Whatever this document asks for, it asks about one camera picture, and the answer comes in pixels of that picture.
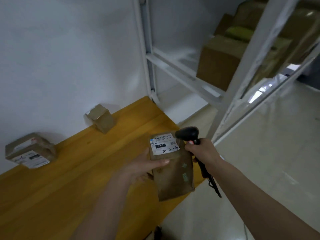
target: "tiled floor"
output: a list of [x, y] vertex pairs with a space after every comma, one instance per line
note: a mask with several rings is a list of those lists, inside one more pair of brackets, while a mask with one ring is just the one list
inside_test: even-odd
[[[216, 110], [207, 107], [183, 126], [204, 137]], [[253, 183], [320, 231], [320, 93], [294, 83], [264, 104], [218, 146]], [[162, 223], [176, 240], [246, 239], [244, 224], [224, 194], [205, 181]], [[253, 239], [248, 231], [248, 239]]]

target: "shelf rack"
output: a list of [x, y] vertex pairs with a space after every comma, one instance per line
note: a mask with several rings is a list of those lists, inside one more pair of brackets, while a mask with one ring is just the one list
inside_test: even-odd
[[269, 52], [273, 41], [286, 24], [289, 16], [293, 12], [299, 0], [269, 0], [260, 18], [258, 26], [242, 56], [240, 64], [226, 92], [208, 84], [196, 77], [196, 72], [186, 64], [173, 59], [170, 55], [153, 46], [151, 38], [151, 22], [149, 0], [133, 0], [137, 21], [138, 34], [141, 51], [143, 54], [143, 66], [146, 76], [146, 84], [149, 97], [160, 107], [157, 94], [157, 83], [155, 76], [155, 66], [166, 72], [170, 77], [199, 95], [210, 105], [218, 109], [217, 115], [212, 121], [212, 125], [207, 134], [207, 138], [217, 144], [247, 117], [256, 111], [263, 103], [276, 96], [285, 86], [292, 83], [303, 70], [320, 53], [320, 46], [317, 45], [306, 57], [301, 66], [293, 72], [287, 79], [280, 82], [270, 92], [261, 96], [256, 102], [251, 104], [240, 118], [225, 128], [226, 121], [236, 108], [244, 94], [247, 86], [253, 78], [258, 67], [261, 65], [266, 54]]

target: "hand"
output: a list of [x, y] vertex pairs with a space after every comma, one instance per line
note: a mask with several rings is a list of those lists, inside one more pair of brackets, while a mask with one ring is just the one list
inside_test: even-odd
[[200, 145], [186, 143], [185, 149], [194, 154], [206, 166], [213, 166], [217, 160], [222, 160], [211, 140], [200, 139]]
[[147, 178], [147, 172], [154, 168], [163, 167], [170, 162], [169, 159], [152, 161], [148, 158], [148, 155], [149, 149], [147, 148], [129, 164], [123, 166], [120, 171], [128, 174], [131, 177], [131, 181], [134, 182], [137, 178], [141, 178], [142, 180]]

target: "yellow wooden table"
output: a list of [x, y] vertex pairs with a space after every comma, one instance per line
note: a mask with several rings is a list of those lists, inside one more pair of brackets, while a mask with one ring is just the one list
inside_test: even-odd
[[[56, 161], [0, 175], [0, 239], [68, 239], [111, 175], [148, 146], [149, 135], [178, 129], [148, 97], [113, 117], [116, 125], [105, 135], [91, 126], [59, 143]], [[195, 186], [202, 181], [195, 165]], [[143, 239], [185, 197], [159, 202], [152, 181], [132, 185], [117, 239]]]

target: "left hand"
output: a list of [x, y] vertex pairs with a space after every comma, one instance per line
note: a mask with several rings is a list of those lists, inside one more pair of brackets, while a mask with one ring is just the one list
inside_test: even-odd
[[122, 167], [120, 170], [123, 173], [127, 173], [131, 177], [131, 181], [135, 181], [139, 177], [147, 176], [147, 172], [154, 168], [163, 167], [167, 165], [169, 159], [161, 159], [152, 161], [148, 159], [149, 149], [144, 150], [143, 153], [138, 155], [129, 164]]

